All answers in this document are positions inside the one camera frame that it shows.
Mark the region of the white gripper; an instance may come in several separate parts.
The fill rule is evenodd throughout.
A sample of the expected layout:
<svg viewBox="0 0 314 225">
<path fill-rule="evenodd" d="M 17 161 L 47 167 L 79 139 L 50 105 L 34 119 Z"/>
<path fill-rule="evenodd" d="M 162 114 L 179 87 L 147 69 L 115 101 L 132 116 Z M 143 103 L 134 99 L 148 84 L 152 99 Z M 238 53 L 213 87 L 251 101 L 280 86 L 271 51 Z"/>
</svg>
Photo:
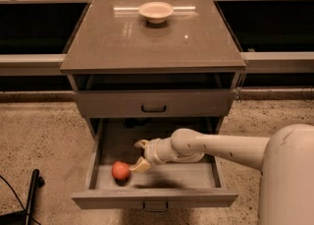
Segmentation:
<svg viewBox="0 0 314 225">
<path fill-rule="evenodd" d="M 152 165 L 161 165 L 164 161 L 160 158 L 157 152 L 158 140 L 140 140 L 134 146 L 144 149 L 144 157 L 140 156 L 134 165 L 130 166 L 132 172 L 142 173 L 150 169 Z"/>
</svg>

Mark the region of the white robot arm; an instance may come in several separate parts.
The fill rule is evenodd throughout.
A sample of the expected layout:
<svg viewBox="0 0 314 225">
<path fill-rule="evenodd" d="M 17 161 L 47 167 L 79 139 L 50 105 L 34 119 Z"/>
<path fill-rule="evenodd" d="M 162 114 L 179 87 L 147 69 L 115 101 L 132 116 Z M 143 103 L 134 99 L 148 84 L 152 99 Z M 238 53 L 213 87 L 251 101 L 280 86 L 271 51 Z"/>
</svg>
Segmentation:
<svg viewBox="0 0 314 225">
<path fill-rule="evenodd" d="M 205 135 L 178 129 L 166 139 L 140 140 L 131 167 L 145 172 L 167 162 L 197 162 L 210 154 L 261 173 L 258 225 L 314 225 L 314 127 L 289 125 L 269 138 Z"/>
</svg>

